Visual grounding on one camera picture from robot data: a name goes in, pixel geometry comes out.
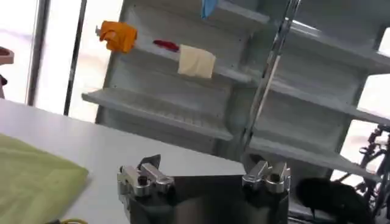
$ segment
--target black screw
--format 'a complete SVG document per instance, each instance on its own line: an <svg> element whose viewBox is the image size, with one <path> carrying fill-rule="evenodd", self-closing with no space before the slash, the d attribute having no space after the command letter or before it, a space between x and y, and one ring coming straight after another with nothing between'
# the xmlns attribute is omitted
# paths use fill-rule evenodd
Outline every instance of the black screw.
<svg viewBox="0 0 390 224"><path fill-rule="evenodd" d="M145 176L139 176L138 177L138 184L140 186L146 186L147 185L147 177Z"/></svg>

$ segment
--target table surface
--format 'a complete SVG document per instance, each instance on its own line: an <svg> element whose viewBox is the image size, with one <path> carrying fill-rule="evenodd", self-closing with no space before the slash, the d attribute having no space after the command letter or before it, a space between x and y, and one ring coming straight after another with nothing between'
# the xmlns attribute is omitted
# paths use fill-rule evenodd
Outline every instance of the table surface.
<svg viewBox="0 0 390 224"><path fill-rule="evenodd" d="M90 172L88 183L63 218L90 224L129 223L118 200L116 173L145 156L161 154L167 175L243 174L240 163L101 125L0 99L0 133L74 161Z"/></svg>

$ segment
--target vertical rod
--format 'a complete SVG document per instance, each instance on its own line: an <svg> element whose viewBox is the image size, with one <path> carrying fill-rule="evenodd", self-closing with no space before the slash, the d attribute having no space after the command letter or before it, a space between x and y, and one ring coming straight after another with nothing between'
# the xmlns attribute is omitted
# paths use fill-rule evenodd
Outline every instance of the vertical rod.
<svg viewBox="0 0 390 224"><path fill-rule="evenodd" d="M27 80L27 93L24 101L33 106L35 94L37 92L37 83L39 70L41 66L41 57L44 45L44 36L48 25L48 16L51 0L39 0L37 2L37 12L35 17L35 27L32 40L32 52L30 55L30 71Z"/></svg>
<svg viewBox="0 0 390 224"><path fill-rule="evenodd" d="M80 41L81 41L81 34L83 31L83 24L84 24L86 7L87 7L87 0L81 0L79 22L77 24L76 39L74 40L71 69L70 69L69 80L68 80L68 87L66 89L65 107L63 109L63 115L65 115L65 116L69 115L69 108L71 105L74 76L76 73L77 59L79 58Z"/></svg>
<svg viewBox="0 0 390 224"><path fill-rule="evenodd" d="M243 152L245 152L252 138L252 129L264 107L272 78L275 74L275 70L277 69L280 56L282 54L283 45L286 41L287 34L290 31L291 24L293 23L292 21L297 13L299 4L300 0L288 0L287 2L282 21L278 27L277 33L275 34L271 51L268 54L266 65L261 75L260 84L256 89L256 93L250 107L249 120L240 138L240 144L237 150L239 155L242 155Z"/></svg>

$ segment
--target white shelf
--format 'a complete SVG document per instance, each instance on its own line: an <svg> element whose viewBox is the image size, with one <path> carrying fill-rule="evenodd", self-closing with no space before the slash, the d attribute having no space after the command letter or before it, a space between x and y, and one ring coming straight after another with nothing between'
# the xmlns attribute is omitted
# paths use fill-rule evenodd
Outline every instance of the white shelf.
<svg viewBox="0 0 390 224"><path fill-rule="evenodd" d="M150 54L154 54L163 58L168 58L177 61L179 63L180 53L172 52L167 49L158 47L153 43L153 41L154 41L153 38L146 35L139 34L135 42L135 49ZM214 66L214 73L236 80L237 82L249 83L252 81L251 76L245 73L230 69L223 65L219 65L218 59Z"/></svg>
<svg viewBox="0 0 390 224"><path fill-rule="evenodd" d="M183 1L183 0L142 0L141 4L148 4L154 7L164 9L182 15L186 18L208 23L219 29L228 30L238 35L249 35L251 31L258 30L269 21L269 17L254 10L235 5L225 0L218 0L214 11L207 18L200 18L202 1Z"/></svg>
<svg viewBox="0 0 390 224"><path fill-rule="evenodd" d="M249 147L259 151L280 155L285 158L310 163L315 166L341 170L375 181L381 180L380 177L365 171L331 150L320 150L315 147L311 147L309 150L304 150L257 137L252 138Z"/></svg>
<svg viewBox="0 0 390 224"><path fill-rule="evenodd" d="M300 99L322 107L326 107L331 110L338 111L340 113L348 114L352 117L352 119L373 122L376 124L390 125L390 119L387 119L379 115L375 115L373 112L358 109L353 105L342 103L337 99L328 99L326 97L318 96L316 94L303 92L297 88L283 84L277 79L274 79L272 81L271 90L277 93L294 97L296 99Z"/></svg>
<svg viewBox="0 0 390 224"><path fill-rule="evenodd" d="M213 116L182 108L173 103L154 99L124 89L105 88L82 94L83 100L100 106L154 120L164 124L229 141L232 134L223 122Z"/></svg>
<svg viewBox="0 0 390 224"><path fill-rule="evenodd" d="M341 61L347 65L359 67L369 74L390 73L390 58L374 49L363 49L327 36L319 30L293 23L288 42L298 47Z"/></svg>

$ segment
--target green towel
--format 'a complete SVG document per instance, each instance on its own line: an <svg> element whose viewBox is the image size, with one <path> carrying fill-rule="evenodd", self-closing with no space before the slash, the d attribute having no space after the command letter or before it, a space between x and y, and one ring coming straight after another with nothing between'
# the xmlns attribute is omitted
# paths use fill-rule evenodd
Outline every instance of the green towel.
<svg viewBox="0 0 390 224"><path fill-rule="evenodd" d="M65 212L88 171L0 135L0 223L43 224Z"/></svg>

